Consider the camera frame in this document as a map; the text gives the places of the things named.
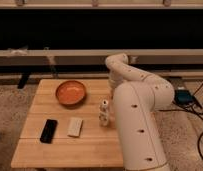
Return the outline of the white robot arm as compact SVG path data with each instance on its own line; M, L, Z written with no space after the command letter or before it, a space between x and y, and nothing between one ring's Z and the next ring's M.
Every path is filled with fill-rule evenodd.
M172 103L172 84L130 66L126 54L108 56L105 64L125 171L170 171L152 112Z

